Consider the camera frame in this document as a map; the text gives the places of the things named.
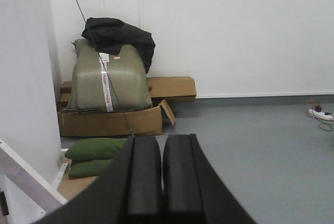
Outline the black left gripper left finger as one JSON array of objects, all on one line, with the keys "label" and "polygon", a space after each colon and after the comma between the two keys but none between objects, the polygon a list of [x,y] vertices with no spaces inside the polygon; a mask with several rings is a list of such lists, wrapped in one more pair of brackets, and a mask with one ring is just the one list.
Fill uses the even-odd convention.
[{"label": "black left gripper left finger", "polygon": [[130,137],[91,185],[38,223],[162,223],[156,138]]}]

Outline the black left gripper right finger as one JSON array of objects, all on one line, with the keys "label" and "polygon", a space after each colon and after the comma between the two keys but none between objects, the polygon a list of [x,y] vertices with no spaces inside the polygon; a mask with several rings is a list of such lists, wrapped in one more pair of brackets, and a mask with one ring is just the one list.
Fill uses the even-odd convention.
[{"label": "black left gripper right finger", "polygon": [[211,166],[195,134],[167,138],[163,182],[165,223],[254,223]]}]

